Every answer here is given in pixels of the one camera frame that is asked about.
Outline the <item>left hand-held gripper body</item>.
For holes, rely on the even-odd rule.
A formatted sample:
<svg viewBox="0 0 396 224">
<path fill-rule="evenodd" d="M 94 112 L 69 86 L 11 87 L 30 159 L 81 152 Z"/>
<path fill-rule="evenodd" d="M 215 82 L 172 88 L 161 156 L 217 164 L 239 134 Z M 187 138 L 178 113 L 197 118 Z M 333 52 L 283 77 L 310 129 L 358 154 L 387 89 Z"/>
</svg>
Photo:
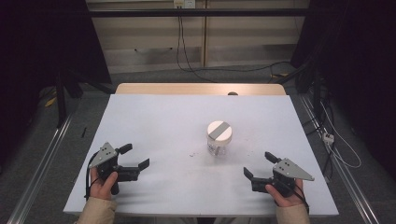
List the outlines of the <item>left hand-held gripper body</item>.
<svg viewBox="0 0 396 224">
<path fill-rule="evenodd" d="M 89 162 L 89 167 L 95 167 L 102 180 L 106 180 L 112 172 L 118 173 L 117 182 L 111 188 L 112 195 L 117 195 L 120 192 L 120 182 L 136 181 L 139 176 L 138 167 L 123 167 L 118 164 L 118 158 L 121 155 L 118 149 L 106 142 L 92 156 L 92 160 Z"/>
</svg>

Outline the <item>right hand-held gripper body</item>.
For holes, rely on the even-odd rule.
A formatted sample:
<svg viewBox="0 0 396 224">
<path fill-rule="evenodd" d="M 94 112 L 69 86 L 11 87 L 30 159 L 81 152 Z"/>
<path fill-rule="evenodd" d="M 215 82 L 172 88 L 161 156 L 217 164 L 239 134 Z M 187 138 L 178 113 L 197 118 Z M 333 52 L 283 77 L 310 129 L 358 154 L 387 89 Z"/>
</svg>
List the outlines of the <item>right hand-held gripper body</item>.
<svg viewBox="0 0 396 224">
<path fill-rule="evenodd" d="M 274 164 L 273 176 L 269 178 L 260 178 L 250 175 L 250 183 L 253 191 L 267 193 L 265 186 L 271 185 L 283 197 L 287 198 L 293 194 L 296 187 L 296 179 L 308 181 L 315 180 L 311 174 L 287 158 L 268 158 L 268 161 Z"/>
</svg>

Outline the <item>clear plastic jar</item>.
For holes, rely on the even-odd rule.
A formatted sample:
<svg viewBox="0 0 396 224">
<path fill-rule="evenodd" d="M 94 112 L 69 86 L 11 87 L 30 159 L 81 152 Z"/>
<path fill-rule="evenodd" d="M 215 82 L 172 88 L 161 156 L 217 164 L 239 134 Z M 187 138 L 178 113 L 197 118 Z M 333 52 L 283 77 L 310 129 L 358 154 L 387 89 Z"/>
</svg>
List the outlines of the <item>clear plastic jar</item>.
<svg viewBox="0 0 396 224">
<path fill-rule="evenodd" d="M 226 147 L 230 142 L 230 138 L 221 140 L 207 137 L 207 149 L 213 156 L 222 156 L 226 154 Z"/>
</svg>

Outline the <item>white lid with grey flap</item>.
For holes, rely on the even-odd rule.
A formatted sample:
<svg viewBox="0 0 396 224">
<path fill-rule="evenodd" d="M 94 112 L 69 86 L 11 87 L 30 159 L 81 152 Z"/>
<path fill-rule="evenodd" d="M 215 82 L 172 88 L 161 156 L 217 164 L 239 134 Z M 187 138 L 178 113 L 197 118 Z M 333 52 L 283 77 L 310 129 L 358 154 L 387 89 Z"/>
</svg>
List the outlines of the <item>white lid with grey flap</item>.
<svg viewBox="0 0 396 224">
<path fill-rule="evenodd" d="M 233 129 L 231 125 L 223 120 L 211 122 L 207 129 L 207 138 L 217 143 L 228 143 L 232 140 Z"/>
</svg>

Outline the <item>person's right hand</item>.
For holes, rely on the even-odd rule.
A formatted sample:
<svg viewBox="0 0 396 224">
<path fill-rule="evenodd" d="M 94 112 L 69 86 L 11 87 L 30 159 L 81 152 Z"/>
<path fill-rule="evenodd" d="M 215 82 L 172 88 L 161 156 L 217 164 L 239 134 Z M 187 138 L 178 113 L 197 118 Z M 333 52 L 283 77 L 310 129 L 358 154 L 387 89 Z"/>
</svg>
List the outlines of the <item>person's right hand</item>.
<svg viewBox="0 0 396 224">
<path fill-rule="evenodd" d="M 273 197 L 279 207 L 291 207 L 304 204 L 303 180 L 295 180 L 295 189 L 293 194 L 287 198 L 283 197 L 273 186 L 266 185 L 265 189 Z"/>
</svg>

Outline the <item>person's left hand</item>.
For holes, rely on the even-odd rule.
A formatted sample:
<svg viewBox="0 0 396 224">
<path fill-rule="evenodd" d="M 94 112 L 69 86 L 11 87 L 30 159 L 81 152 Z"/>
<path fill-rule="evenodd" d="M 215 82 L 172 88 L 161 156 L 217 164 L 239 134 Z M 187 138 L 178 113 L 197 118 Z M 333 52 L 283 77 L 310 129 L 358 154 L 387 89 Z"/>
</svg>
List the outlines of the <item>person's left hand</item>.
<svg viewBox="0 0 396 224">
<path fill-rule="evenodd" d="M 111 188 L 117 182 L 118 173 L 112 172 L 106 180 L 102 180 L 95 167 L 90 170 L 91 186 L 90 196 L 97 199 L 110 201 L 112 198 Z"/>
</svg>

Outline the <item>white table cover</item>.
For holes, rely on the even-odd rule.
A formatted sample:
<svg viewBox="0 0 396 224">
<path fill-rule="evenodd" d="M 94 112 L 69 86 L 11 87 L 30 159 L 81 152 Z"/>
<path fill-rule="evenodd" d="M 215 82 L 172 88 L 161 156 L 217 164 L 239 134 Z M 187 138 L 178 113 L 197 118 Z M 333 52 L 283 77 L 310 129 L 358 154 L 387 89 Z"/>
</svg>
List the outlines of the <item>white table cover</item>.
<svg viewBox="0 0 396 224">
<path fill-rule="evenodd" d="M 208 125 L 228 122 L 233 137 L 226 154 L 207 149 Z M 149 159 L 137 181 L 123 182 L 115 200 L 131 217 L 269 217 L 276 206 L 254 192 L 244 176 L 270 177 L 266 151 L 298 164 L 315 180 L 304 182 L 313 217 L 338 213 L 289 96 L 115 94 L 90 148 L 132 144 L 122 166 Z"/>
</svg>

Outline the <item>black metal stand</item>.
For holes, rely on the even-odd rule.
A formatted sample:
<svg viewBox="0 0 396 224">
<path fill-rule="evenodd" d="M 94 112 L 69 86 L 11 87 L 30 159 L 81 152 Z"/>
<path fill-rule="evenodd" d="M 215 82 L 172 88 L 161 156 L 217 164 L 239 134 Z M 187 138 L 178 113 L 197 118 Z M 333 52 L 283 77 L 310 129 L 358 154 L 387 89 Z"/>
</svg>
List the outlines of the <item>black metal stand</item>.
<svg viewBox="0 0 396 224">
<path fill-rule="evenodd" d="M 89 86 L 106 94 L 113 94 L 116 92 L 114 88 L 107 87 L 105 84 L 94 81 L 92 78 L 73 70 L 60 70 L 55 76 L 55 83 L 58 105 L 58 128 L 61 128 L 65 124 L 67 118 L 65 91 L 67 91 L 72 98 L 80 98 L 83 95 L 83 90 L 79 84 L 87 83 Z"/>
</svg>

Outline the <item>wooden table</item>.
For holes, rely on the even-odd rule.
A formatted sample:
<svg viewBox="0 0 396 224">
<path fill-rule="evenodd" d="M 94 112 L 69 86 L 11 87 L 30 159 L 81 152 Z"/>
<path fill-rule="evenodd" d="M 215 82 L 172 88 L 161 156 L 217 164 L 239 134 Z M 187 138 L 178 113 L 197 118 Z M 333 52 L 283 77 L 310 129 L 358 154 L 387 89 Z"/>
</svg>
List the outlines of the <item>wooden table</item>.
<svg viewBox="0 0 396 224">
<path fill-rule="evenodd" d="M 279 84 L 121 83 L 116 94 L 285 95 Z"/>
</svg>

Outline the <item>black curtain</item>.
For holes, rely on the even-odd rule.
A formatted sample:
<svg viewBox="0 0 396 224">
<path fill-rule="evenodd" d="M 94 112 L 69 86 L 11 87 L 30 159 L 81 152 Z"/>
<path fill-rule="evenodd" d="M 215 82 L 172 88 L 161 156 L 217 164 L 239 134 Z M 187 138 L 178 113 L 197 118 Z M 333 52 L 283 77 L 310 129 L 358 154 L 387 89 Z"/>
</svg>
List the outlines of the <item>black curtain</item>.
<svg viewBox="0 0 396 224">
<path fill-rule="evenodd" d="M 333 22 L 319 72 L 369 152 L 396 180 L 396 0 L 309 0 L 291 63 L 300 66 Z"/>
<path fill-rule="evenodd" d="M 0 0 L 0 163 L 36 112 L 39 92 L 60 72 L 68 91 L 111 81 L 86 0 Z"/>
</svg>

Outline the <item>black horizontal bar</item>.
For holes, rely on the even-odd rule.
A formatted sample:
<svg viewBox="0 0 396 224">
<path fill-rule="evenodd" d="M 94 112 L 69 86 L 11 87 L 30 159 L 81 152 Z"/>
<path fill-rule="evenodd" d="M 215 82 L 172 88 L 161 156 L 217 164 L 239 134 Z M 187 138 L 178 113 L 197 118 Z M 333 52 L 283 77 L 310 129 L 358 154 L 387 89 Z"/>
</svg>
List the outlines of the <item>black horizontal bar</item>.
<svg viewBox="0 0 396 224">
<path fill-rule="evenodd" d="M 313 11 L 306 8 L 275 8 L 275 9 L 96 9 L 89 15 L 95 18 L 110 17 L 294 17 L 307 16 Z"/>
</svg>

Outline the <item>aluminium floor rail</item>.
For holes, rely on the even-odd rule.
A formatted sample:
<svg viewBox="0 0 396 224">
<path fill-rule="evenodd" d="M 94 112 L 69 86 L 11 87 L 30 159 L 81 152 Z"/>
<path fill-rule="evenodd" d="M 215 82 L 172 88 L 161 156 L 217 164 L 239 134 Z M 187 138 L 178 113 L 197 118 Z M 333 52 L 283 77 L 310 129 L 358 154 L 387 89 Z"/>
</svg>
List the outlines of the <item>aluminium floor rail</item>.
<svg viewBox="0 0 396 224">
<path fill-rule="evenodd" d="M 352 151 L 352 153 L 358 159 L 357 165 L 352 165 L 350 162 L 347 162 L 342 155 L 340 154 L 338 148 L 335 146 L 335 142 L 332 145 L 328 145 L 323 142 L 326 151 L 330 154 L 330 158 L 332 159 L 332 166 L 339 174 L 340 178 L 342 179 L 344 186 L 346 187 L 346 191 L 348 192 L 352 202 L 354 203 L 355 207 L 357 208 L 363 222 L 365 224 L 380 224 L 373 207 L 370 205 L 367 197 L 364 195 L 361 187 L 359 186 L 358 182 L 356 181 L 355 177 L 351 173 L 351 169 L 358 169 L 362 166 L 361 157 L 356 152 L 355 148 L 352 147 L 348 141 L 337 131 L 335 128 L 331 116 L 329 112 L 326 110 L 326 107 L 323 103 L 319 103 L 318 108 L 323 110 L 325 119 L 329 122 L 330 127 L 327 128 L 324 124 L 320 125 L 318 121 L 318 116 L 314 115 L 314 106 L 308 96 L 299 96 L 300 101 L 302 102 L 304 109 L 311 118 L 311 123 L 317 129 L 318 136 L 322 140 L 322 135 L 331 131 L 334 133 L 334 136 L 337 140 L 340 140 Z"/>
<path fill-rule="evenodd" d="M 41 186 L 46 178 L 47 172 L 53 162 L 53 159 L 64 140 L 64 136 L 68 131 L 73 115 L 70 114 L 63 121 L 62 125 L 56 129 L 49 146 L 47 147 L 43 158 L 38 167 L 35 169 L 32 178 L 28 182 L 26 189 L 18 200 L 7 224 L 23 224 L 27 215 L 35 201 L 35 198 L 41 189 Z"/>
</svg>

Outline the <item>white wall outlet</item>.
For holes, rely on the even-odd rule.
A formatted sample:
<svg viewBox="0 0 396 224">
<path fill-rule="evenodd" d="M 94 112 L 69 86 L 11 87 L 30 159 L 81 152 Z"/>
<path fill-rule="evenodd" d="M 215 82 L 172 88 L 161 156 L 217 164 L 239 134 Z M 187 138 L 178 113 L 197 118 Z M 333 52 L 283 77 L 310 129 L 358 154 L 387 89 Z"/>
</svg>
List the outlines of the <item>white wall outlet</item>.
<svg viewBox="0 0 396 224">
<path fill-rule="evenodd" d="M 196 8 L 195 0 L 174 0 L 174 8 L 187 8 L 193 9 Z"/>
</svg>

